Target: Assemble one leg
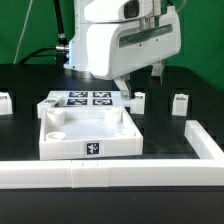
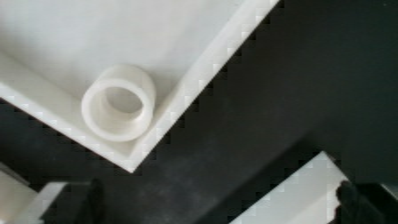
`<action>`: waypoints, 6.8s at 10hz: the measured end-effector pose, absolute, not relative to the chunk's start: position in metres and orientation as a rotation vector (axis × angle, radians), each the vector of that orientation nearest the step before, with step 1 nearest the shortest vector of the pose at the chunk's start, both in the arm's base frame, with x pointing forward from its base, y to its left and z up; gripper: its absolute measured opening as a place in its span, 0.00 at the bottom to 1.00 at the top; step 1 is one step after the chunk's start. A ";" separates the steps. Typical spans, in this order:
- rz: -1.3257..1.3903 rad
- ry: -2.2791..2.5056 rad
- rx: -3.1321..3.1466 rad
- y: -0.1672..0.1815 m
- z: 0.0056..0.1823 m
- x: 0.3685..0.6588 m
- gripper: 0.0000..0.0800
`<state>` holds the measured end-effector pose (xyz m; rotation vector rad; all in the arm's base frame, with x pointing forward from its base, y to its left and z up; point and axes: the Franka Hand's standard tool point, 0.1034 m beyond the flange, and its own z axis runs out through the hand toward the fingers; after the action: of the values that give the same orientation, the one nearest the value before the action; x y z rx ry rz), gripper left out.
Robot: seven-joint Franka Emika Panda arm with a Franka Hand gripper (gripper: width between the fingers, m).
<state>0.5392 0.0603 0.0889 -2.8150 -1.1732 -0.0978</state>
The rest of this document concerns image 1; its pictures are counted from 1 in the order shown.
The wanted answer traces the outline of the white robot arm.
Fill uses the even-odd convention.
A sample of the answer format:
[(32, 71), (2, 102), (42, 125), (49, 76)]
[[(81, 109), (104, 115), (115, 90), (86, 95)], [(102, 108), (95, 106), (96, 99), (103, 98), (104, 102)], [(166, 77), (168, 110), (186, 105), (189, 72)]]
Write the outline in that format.
[(64, 68), (113, 80), (125, 100), (132, 98), (131, 72), (151, 65), (159, 77), (163, 60), (180, 51), (178, 13), (167, 0), (75, 0), (74, 12)]

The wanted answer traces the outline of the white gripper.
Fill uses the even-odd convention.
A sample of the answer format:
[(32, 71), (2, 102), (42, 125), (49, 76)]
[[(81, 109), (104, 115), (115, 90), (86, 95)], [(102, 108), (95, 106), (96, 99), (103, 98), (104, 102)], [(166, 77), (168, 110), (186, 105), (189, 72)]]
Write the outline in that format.
[(121, 98), (130, 100), (127, 73), (154, 63), (151, 85), (162, 85), (165, 66), (161, 60), (177, 54), (181, 48), (179, 17), (175, 7), (169, 6), (167, 13), (159, 18), (159, 25), (145, 30), (141, 29), (139, 20), (95, 23), (87, 30), (86, 46), (93, 76), (105, 80), (116, 78)]

